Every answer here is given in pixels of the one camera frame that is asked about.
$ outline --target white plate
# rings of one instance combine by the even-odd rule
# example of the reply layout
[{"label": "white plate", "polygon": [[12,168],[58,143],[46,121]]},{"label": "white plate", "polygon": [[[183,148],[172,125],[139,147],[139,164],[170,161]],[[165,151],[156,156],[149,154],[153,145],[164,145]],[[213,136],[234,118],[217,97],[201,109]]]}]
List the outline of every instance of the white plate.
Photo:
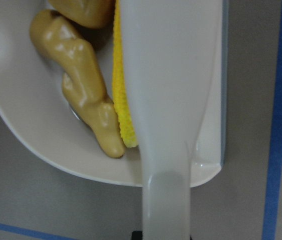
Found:
[{"label": "white plate", "polygon": [[[39,0],[0,0],[0,115],[14,135],[35,155],[79,177],[126,186],[141,186],[137,148],[120,159],[107,157],[86,126],[69,110],[61,93],[62,70],[35,51],[29,38],[34,15],[46,6]],[[112,43],[97,53],[109,93]],[[191,186],[209,181],[221,169],[221,82],[214,79],[192,164]]]}]

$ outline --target brown food item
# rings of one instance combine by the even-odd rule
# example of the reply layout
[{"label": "brown food item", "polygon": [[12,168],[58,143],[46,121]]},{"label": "brown food item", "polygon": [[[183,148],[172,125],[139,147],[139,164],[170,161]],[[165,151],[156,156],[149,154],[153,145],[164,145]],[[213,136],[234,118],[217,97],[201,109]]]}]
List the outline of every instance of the brown food item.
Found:
[{"label": "brown food item", "polygon": [[112,158],[125,152],[113,102],[91,44],[58,12],[43,10],[33,19],[30,37],[38,52],[65,70],[62,90],[80,118],[93,130],[103,151]]},{"label": "brown food item", "polygon": [[49,0],[62,15],[91,29],[106,26],[113,17],[114,0]]}]

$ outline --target black object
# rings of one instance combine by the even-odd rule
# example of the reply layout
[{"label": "black object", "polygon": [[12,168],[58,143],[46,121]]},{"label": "black object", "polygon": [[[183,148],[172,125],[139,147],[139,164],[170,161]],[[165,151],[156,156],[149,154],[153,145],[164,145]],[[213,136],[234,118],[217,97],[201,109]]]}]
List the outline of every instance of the black object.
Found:
[{"label": "black object", "polygon": [[132,232],[131,240],[142,240],[142,238],[143,238],[142,231],[133,231]]}]

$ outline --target tan food item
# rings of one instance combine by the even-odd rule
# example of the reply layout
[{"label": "tan food item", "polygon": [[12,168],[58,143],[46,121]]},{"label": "tan food item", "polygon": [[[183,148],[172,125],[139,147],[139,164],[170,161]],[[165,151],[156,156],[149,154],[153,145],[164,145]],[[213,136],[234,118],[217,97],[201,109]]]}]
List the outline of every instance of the tan food item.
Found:
[{"label": "tan food item", "polygon": [[33,19],[30,37],[39,53],[65,70],[62,90],[80,118],[93,130],[103,151],[112,158],[125,152],[113,102],[91,44],[58,12],[43,10]]},{"label": "tan food item", "polygon": [[62,15],[91,29],[100,29],[113,17],[114,0],[49,0]]}]

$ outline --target yellow corn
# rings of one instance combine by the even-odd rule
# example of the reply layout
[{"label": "yellow corn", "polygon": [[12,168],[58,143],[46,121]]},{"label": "yellow corn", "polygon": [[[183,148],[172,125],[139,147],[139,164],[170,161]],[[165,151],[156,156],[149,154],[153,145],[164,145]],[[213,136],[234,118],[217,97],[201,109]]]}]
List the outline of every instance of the yellow corn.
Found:
[{"label": "yellow corn", "polygon": [[119,0],[115,3],[112,92],[114,109],[118,115],[121,138],[126,147],[138,145],[128,107],[123,72],[123,53],[120,26]]}]

